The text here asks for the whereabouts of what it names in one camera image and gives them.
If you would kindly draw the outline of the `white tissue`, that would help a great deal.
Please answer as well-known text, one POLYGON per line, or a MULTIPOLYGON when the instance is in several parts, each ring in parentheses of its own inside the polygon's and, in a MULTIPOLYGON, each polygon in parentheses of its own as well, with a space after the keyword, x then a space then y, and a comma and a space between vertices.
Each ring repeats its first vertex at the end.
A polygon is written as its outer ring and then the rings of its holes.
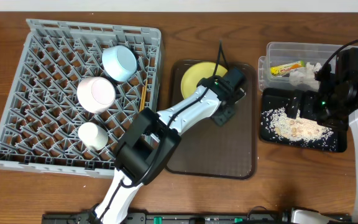
POLYGON ((316 91, 319 88, 319 81, 315 79, 314 73, 318 72, 321 68, 322 65, 320 63, 314 65, 307 62, 305 67, 290 72, 289 82, 297 88, 305 87, 316 91))

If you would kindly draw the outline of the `black rectangular tray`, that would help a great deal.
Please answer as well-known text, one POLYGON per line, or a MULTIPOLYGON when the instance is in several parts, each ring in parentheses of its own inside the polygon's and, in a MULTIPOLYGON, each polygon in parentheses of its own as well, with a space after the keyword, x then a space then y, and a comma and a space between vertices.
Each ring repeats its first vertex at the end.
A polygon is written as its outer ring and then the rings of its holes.
MULTIPOLYGON (((291 94, 292 92, 290 90, 266 88, 262 93, 261 113, 263 111, 268 111, 270 109, 278 109, 281 107, 284 107, 284 109, 286 110, 291 94)), ((261 126, 262 125, 260 125, 259 137, 261 140, 266 141, 261 136, 262 134, 261 126)), ((334 131, 334 137, 332 137, 328 141, 327 146, 314 146, 314 147, 303 147, 303 148, 313 148, 313 149, 319 149, 322 151, 330 151, 330 152, 344 152, 347 149, 347 133, 334 131)))

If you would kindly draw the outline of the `brown serving tray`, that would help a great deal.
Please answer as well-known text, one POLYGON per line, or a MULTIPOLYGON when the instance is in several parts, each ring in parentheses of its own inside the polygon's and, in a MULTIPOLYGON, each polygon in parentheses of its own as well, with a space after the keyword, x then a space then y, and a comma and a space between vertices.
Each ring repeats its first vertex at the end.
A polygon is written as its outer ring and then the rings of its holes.
POLYGON ((206 118, 181 135, 166 170, 173 174, 226 179, 251 178, 257 168, 257 74, 242 62, 231 63, 246 76, 246 94, 235 105, 234 116, 223 126, 206 118))

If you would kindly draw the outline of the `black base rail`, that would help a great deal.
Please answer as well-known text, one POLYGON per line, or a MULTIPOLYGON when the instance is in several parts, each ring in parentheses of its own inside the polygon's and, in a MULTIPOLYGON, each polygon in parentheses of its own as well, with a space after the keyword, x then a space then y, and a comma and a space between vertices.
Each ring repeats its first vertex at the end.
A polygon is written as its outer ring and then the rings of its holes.
POLYGON ((305 208, 291 208, 289 210, 274 211, 257 206, 248 213, 218 214, 218 213, 144 213, 122 209, 114 210, 86 210, 80 213, 46 213, 42 215, 41 223, 352 223, 352 217, 343 214, 320 214, 316 210, 305 208))

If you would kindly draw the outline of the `light blue bowl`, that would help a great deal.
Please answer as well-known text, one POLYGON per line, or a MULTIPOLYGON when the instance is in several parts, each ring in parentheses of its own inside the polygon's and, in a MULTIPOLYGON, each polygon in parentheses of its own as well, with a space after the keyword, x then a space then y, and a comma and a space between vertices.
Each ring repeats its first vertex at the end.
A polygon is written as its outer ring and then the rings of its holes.
POLYGON ((105 49, 101 59, 105 71, 115 81, 126 82, 137 71, 135 55, 125 46, 105 49))

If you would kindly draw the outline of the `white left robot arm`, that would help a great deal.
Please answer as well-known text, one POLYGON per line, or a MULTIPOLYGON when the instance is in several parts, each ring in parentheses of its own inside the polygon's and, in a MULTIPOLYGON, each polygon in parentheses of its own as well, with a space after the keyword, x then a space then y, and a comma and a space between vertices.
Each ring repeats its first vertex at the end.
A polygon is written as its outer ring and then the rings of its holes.
POLYGON ((175 106, 154 113, 144 109, 115 147, 114 177, 104 200, 89 213, 89 223, 121 223, 141 186, 161 173, 181 135, 211 118, 223 126, 234 115, 234 104, 245 92, 243 75, 229 73, 202 78, 196 91, 175 106))

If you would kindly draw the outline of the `clear plastic bin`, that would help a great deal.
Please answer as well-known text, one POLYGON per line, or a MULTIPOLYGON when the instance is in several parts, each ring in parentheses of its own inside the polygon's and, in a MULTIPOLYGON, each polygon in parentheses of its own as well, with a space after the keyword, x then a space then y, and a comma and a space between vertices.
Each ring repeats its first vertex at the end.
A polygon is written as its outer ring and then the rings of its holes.
POLYGON ((261 56, 258 61, 259 90, 266 88, 278 88, 283 90, 303 90, 308 88, 297 88, 289 82, 289 74, 284 76, 273 76, 270 68, 278 65, 296 62, 299 60, 311 64, 323 65, 327 59, 338 49, 334 44, 311 44, 299 42, 270 42, 267 44, 266 55, 261 56))

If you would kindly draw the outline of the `rice and nuts pile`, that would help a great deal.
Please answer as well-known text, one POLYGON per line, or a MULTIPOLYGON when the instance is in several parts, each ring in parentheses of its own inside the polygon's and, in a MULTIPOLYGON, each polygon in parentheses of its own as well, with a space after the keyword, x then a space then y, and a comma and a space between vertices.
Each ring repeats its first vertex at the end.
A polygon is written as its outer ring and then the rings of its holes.
POLYGON ((261 136, 266 141, 297 145, 303 147, 327 146, 334 137, 331 128, 320 126, 316 121, 300 118, 289 118, 284 107, 270 109, 261 113, 261 136))

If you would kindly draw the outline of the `pink bowl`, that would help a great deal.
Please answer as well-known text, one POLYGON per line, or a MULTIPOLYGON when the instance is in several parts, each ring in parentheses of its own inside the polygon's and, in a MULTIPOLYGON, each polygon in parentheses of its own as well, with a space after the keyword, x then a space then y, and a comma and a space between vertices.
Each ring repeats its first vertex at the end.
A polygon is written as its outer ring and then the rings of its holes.
POLYGON ((116 99, 112 83, 103 77, 88 77, 79 82, 77 96, 80 105, 90 113, 106 111, 116 99))

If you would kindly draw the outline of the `yellow round plate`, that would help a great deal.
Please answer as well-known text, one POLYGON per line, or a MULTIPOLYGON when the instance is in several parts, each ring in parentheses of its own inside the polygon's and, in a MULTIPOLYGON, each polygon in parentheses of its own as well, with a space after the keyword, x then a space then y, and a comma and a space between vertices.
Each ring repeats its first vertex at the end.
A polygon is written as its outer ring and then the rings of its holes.
POLYGON ((209 78, 213 75, 216 64, 213 62, 200 62, 192 65, 181 79, 181 94, 184 99, 191 96, 202 78, 209 78))

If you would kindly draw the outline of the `green orange snack wrapper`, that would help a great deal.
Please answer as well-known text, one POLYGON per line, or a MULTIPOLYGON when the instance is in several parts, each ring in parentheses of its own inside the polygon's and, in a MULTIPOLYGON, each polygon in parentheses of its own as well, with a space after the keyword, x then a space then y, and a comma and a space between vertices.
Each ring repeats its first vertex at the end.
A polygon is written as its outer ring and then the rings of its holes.
POLYGON ((296 61, 296 62, 271 67, 270 68, 270 73, 275 77, 283 76, 283 75, 286 75, 286 74, 290 73, 293 70, 296 70, 298 68, 303 68, 303 67, 305 67, 304 61, 299 60, 299 61, 296 61))

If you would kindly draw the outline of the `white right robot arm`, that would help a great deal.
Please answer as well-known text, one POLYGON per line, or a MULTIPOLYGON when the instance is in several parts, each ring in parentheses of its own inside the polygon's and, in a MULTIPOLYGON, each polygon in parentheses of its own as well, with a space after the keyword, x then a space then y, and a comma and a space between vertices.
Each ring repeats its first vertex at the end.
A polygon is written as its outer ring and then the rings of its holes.
POLYGON ((358 77, 336 85, 320 85, 318 92, 293 91, 286 114, 293 119, 299 116, 316 121, 336 131, 351 130, 356 163, 356 200, 352 222, 358 223, 358 77))

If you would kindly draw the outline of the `white cup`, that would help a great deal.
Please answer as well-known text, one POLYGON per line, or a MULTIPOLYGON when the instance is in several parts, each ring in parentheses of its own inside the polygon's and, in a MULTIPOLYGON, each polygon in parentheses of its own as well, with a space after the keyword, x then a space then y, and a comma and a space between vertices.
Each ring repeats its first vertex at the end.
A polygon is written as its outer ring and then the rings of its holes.
POLYGON ((87 122, 78 129, 78 137, 83 144, 95 151, 102 150, 108 143, 108 134, 100 126, 87 122))

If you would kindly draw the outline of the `grey dish rack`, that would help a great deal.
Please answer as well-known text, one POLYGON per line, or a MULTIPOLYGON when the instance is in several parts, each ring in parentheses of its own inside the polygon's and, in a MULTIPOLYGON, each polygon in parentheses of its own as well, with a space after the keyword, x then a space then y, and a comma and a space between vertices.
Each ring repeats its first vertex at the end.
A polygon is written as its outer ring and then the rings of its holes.
POLYGON ((30 28, 0 122, 0 169, 110 179, 112 150, 144 104, 157 106, 163 70, 161 32, 151 27, 28 19, 30 28), (126 82, 113 82, 116 99, 100 114, 86 111, 76 89, 82 79, 107 77, 105 49, 122 45, 137 59, 126 82), (103 128, 99 151, 78 137, 87 122, 103 128))

